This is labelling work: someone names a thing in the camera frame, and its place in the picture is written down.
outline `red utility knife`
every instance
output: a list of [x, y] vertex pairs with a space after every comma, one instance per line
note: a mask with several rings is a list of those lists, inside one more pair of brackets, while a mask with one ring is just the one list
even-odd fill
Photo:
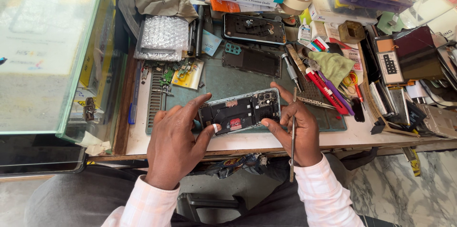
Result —
[[327, 87], [323, 80], [313, 71], [311, 68], [306, 68], [306, 75], [316, 84], [317, 88], [322, 92], [322, 94], [330, 101], [332, 106], [336, 108], [340, 114], [349, 114], [346, 107], [343, 103], [333, 94], [333, 92]]

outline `bubble wrap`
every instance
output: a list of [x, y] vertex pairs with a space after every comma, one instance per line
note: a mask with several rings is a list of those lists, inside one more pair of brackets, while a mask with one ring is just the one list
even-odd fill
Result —
[[182, 51], [189, 47], [189, 23], [175, 16], [147, 16], [144, 21], [141, 47], [147, 49], [174, 49], [171, 54], [140, 53], [134, 58], [160, 61], [179, 61]]

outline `blue pen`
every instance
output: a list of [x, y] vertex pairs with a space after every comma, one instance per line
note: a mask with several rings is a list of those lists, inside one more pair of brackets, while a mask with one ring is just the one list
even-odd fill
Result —
[[141, 79], [141, 62], [137, 62], [137, 71], [135, 78], [135, 89], [134, 89], [134, 99], [130, 103], [129, 109], [129, 124], [135, 124], [135, 118], [137, 116], [137, 103], [138, 103], [138, 90], [140, 88], [140, 79]]

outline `man's left hand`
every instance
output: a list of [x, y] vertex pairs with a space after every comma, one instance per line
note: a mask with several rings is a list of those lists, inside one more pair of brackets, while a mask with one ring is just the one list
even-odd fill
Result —
[[156, 188], [173, 190], [205, 156], [214, 135], [214, 127], [207, 126], [197, 139], [191, 129], [198, 109], [211, 98], [211, 93], [198, 96], [185, 107], [174, 106], [159, 111], [154, 117], [151, 141], [148, 146], [148, 174], [144, 181]]

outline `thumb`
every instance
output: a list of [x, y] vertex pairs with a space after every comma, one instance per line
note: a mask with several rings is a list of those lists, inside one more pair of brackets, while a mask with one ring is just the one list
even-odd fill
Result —
[[[222, 129], [221, 125], [219, 124], [216, 124], [216, 127], [218, 131]], [[214, 130], [213, 125], [206, 126], [206, 128], [203, 129], [202, 132], [200, 132], [197, 139], [195, 140], [194, 149], [196, 149], [199, 153], [205, 154], [206, 148], [208, 148], [209, 141], [215, 133], [216, 132]]]
[[270, 130], [271, 134], [277, 138], [277, 140], [281, 143], [283, 148], [289, 153], [292, 137], [291, 135], [284, 131], [284, 129], [272, 119], [264, 118], [262, 119], [262, 125], [265, 125], [268, 130]]

